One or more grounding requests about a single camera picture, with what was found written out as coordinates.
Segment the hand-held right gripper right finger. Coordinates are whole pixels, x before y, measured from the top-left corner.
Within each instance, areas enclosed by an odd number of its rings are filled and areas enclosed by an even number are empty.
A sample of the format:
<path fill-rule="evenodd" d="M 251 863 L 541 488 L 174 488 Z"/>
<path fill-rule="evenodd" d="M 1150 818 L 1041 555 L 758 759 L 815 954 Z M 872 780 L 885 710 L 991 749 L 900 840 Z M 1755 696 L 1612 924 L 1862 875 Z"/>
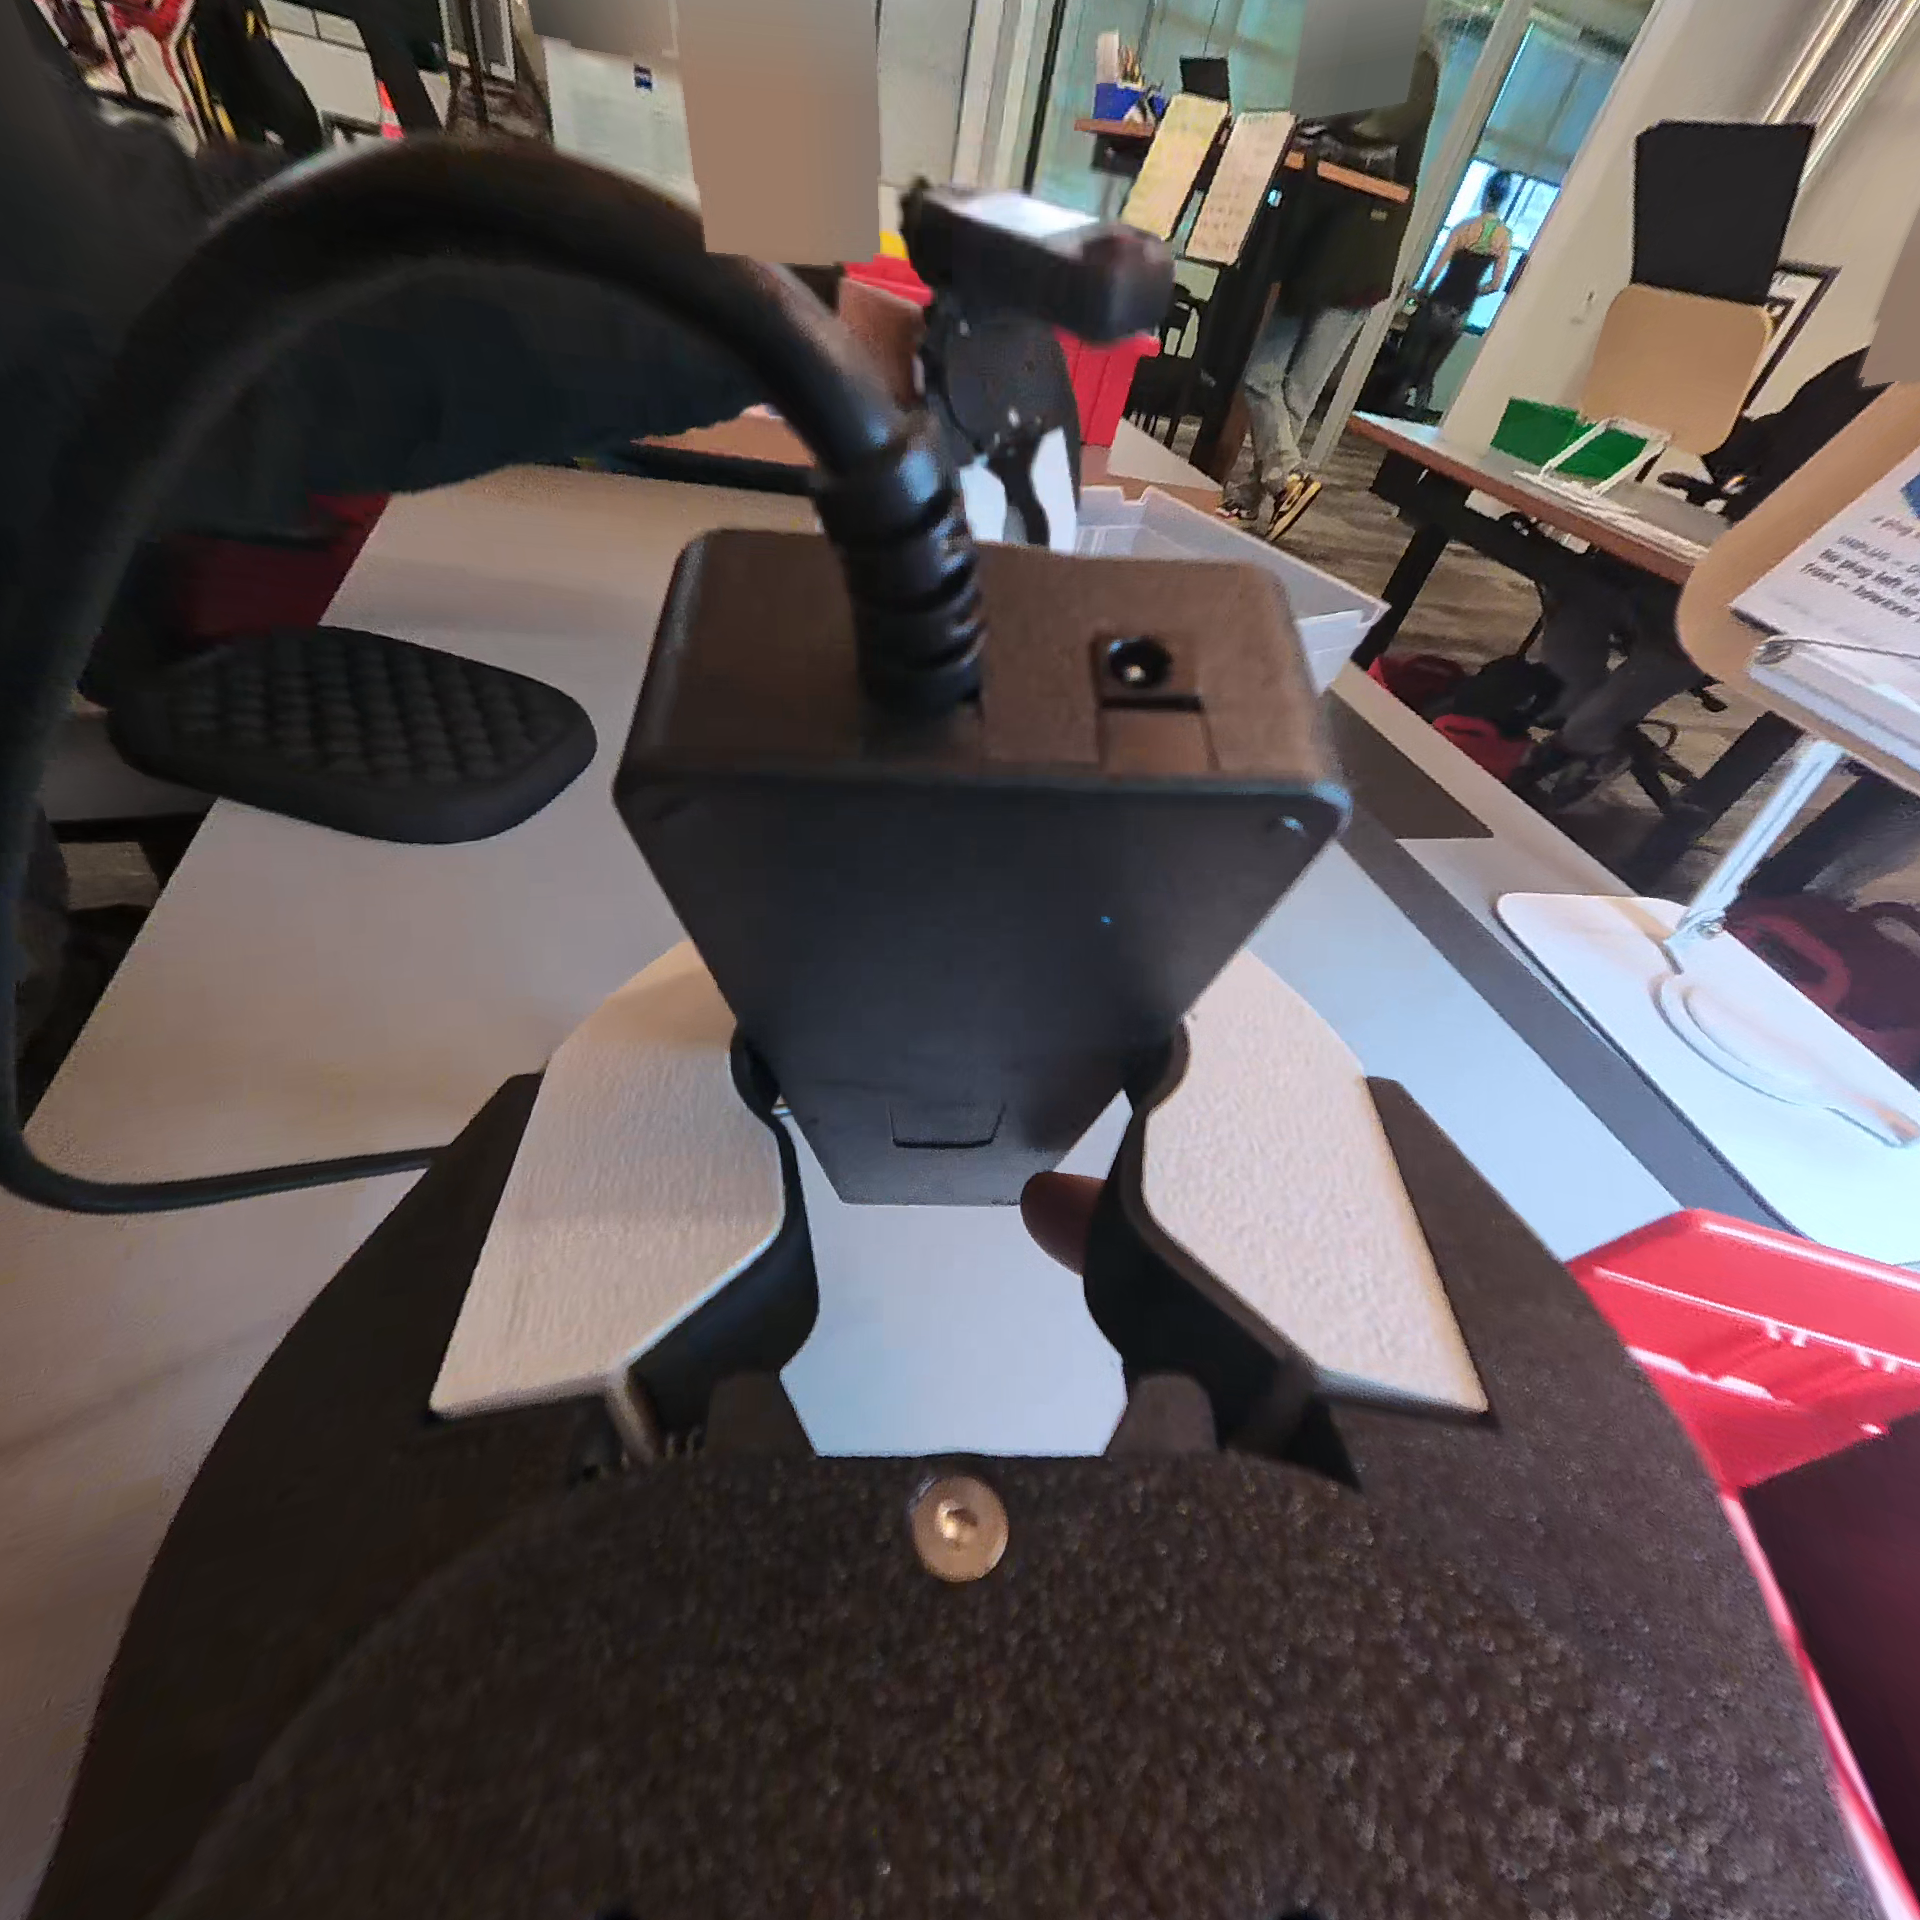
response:
<path fill-rule="evenodd" d="M 1267 962 L 1229 959 L 1126 1096 L 1083 1264 L 1126 1386 L 1193 1383 L 1227 1450 L 1331 1450 L 1336 1405 L 1487 1413 L 1368 1078 Z"/>

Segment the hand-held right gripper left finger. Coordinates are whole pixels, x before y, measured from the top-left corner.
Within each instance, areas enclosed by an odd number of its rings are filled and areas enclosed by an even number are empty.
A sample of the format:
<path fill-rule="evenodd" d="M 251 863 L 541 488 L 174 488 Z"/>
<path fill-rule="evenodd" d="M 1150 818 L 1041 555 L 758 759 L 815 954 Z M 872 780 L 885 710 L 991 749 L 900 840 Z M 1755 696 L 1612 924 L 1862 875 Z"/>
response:
<path fill-rule="evenodd" d="M 430 1411 L 597 1400 L 657 1455 L 776 1376 L 821 1292 L 774 1099 L 692 943 L 609 994 L 544 1070 Z"/>

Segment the clear plastic bin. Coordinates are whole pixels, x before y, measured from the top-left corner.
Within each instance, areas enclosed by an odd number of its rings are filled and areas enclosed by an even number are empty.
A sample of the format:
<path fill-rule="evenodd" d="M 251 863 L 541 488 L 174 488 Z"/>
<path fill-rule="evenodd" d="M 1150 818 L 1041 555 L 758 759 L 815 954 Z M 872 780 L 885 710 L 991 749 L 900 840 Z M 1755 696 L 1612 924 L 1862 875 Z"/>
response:
<path fill-rule="evenodd" d="M 1385 613 L 1375 595 L 1240 531 L 1212 510 L 1145 486 L 1086 486 L 1076 504 L 1076 551 L 1099 560 L 1151 560 L 1195 572 L 1206 588 L 1259 579 L 1281 600 L 1312 692 L 1325 696 L 1336 674 Z"/>

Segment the person's left forearm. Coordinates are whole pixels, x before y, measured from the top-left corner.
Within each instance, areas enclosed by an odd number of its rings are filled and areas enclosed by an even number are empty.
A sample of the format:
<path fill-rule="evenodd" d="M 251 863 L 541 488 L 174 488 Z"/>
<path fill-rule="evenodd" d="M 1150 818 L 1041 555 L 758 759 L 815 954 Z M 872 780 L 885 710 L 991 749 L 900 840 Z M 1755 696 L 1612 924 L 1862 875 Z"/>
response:
<path fill-rule="evenodd" d="M 764 403 L 733 357 L 598 282 L 445 268 L 273 355 L 150 516 L 292 533 L 319 495 L 417 494 L 726 423 Z"/>

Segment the person's left hand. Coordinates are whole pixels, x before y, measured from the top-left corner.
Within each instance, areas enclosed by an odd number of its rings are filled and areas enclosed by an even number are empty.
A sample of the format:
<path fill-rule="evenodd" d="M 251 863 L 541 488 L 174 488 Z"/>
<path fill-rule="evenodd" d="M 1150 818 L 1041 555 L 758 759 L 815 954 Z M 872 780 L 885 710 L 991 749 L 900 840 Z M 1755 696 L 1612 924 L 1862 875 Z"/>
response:
<path fill-rule="evenodd" d="M 844 276 L 833 311 L 871 357 L 888 392 L 908 408 L 919 406 L 924 308 L 886 287 Z"/>

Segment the person's right hand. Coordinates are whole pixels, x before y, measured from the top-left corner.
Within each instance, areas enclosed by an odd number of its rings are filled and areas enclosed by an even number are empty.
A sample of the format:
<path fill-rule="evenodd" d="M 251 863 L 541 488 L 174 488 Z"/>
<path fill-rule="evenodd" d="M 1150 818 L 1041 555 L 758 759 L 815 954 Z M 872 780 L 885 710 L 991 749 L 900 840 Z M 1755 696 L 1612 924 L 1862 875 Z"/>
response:
<path fill-rule="evenodd" d="M 1020 1196 L 1027 1237 L 1048 1262 L 1078 1280 L 1086 1276 L 1103 1188 L 1103 1181 L 1088 1174 L 1046 1171 L 1028 1180 Z"/>

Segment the printed display board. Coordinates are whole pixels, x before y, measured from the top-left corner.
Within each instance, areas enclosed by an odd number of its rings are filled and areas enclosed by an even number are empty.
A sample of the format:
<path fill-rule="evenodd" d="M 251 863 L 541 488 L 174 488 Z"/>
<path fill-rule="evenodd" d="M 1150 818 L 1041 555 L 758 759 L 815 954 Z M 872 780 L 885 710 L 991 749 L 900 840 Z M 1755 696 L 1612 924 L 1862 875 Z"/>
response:
<path fill-rule="evenodd" d="M 1297 125 L 1293 112 L 1238 112 L 1222 139 L 1195 211 L 1183 259 L 1212 268 L 1238 262 Z"/>
<path fill-rule="evenodd" d="M 1155 127 L 1117 222 L 1167 242 L 1229 120 L 1227 103 L 1205 94 L 1176 94 Z"/>

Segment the black tape strip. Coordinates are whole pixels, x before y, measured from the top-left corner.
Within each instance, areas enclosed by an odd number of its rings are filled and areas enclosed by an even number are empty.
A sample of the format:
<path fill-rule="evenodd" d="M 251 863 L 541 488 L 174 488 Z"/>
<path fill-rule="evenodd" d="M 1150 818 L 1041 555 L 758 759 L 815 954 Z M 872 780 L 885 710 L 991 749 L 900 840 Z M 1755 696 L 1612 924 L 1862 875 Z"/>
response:
<path fill-rule="evenodd" d="M 1297 980 L 1502 1197 L 1574 1254 L 1676 1208 L 1780 1230 L 1731 1163 L 1500 928 L 1507 891 L 1615 878 L 1358 668 L 1325 696 L 1353 818 L 1319 874 L 1345 943 Z"/>

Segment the red bag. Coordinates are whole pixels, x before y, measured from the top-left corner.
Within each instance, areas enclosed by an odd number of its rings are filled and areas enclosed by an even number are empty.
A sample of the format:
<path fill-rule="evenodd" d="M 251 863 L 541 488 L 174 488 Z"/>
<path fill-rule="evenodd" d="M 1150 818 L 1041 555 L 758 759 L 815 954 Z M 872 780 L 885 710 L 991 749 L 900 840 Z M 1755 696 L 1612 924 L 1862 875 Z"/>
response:
<path fill-rule="evenodd" d="M 1455 696 L 1470 678 L 1465 662 L 1436 653 L 1385 653 L 1367 666 L 1367 676 L 1487 776 L 1511 783 L 1519 773 L 1531 744 L 1528 733 L 1516 731 L 1480 710 L 1455 706 Z"/>

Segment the wooden background table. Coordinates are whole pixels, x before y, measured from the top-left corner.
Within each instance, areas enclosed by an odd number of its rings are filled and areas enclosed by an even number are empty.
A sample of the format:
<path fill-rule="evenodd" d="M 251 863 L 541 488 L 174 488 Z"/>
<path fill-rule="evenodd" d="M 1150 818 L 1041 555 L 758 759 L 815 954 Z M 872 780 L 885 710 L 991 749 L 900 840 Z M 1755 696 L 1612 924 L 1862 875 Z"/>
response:
<path fill-rule="evenodd" d="M 1351 662 L 1368 670 L 1400 635 L 1400 624 L 1452 547 L 1470 549 L 1536 584 L 1564 582 L 1574 547 L 1608 555 L 1620 570 L 1684 584 L 1726 533 L 1717 511 L 1667 486 L 1623 484 L 1598 494 L 1553 480 L 1495 451 L 1467 451 L 1439 427 L 1355 414 L 1348 434 L 1377 451 L 1371 494 L 1408 528 L 1375 624 Z"/>

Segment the black mesh pad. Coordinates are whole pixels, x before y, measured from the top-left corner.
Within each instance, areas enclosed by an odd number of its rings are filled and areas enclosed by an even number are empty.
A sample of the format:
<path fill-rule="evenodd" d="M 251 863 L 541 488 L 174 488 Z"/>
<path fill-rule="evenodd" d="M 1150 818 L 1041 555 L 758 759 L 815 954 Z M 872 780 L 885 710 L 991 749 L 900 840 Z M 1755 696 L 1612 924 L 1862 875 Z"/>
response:
<path fill-rule="evenodd" d="M 201 650 L 104 709 L 111 744 L 147 776 L 395 845 L 501 837 L 597 751 L 587 710 L 559 688 L 336 626 Z"/>

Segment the cardboard and black panel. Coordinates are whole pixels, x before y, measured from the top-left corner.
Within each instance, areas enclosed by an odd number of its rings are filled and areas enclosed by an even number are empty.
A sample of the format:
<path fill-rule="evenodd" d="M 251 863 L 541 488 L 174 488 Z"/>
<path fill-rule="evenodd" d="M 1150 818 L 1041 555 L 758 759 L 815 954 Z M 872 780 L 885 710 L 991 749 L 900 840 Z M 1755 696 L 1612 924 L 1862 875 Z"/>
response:
<path fill-rule="evenodd" d="M 1733 431 L 1771 342 L 1769 286 L 1811 123 L 1661 120 L 1633 141 L 1633 230 L 1574 406 L 1688 455 Z"/>

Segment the black bin divider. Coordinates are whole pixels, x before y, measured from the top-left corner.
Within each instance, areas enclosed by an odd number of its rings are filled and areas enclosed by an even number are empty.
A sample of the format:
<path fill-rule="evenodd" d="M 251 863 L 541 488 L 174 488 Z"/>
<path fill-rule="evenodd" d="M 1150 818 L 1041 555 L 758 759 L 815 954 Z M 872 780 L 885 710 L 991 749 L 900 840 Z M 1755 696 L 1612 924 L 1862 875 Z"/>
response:
<path fill-rule="evenodd" d="M 1918 1846 L 1918 1419 L 1744 1495 L 1908 1877 Z"/>

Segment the instruction sheet on stand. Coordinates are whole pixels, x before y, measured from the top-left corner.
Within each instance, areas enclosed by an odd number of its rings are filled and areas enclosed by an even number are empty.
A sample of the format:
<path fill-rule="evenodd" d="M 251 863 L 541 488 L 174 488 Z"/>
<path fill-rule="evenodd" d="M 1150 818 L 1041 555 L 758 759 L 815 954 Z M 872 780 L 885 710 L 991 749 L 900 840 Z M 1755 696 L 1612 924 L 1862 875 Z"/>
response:
<path fill-rule="evenodd" d="M 1915 384 L 1895 381 L 1695 564 L 1688 659 L 1791 731 L 1735 843 L 1687 903 L 1507 894 L 1524 957 L 1712 1146 L 1790 1116 L 1915 1151 L 1915 1104 L 1835 1015 L 1726 931 L 1845 760 L 1915 791 Z"/>

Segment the person's black jacket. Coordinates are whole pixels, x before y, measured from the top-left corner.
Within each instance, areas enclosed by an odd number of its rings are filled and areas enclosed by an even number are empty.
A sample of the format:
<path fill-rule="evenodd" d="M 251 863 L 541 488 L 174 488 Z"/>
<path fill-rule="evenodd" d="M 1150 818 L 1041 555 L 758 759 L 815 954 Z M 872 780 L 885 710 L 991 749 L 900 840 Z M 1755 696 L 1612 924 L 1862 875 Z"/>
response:
<path fill-rule="evenodd" d="M 1 588 L 134 312 L 220 200 L 206 151 L 79 79 L 36 5 L 1 5 Z"/>

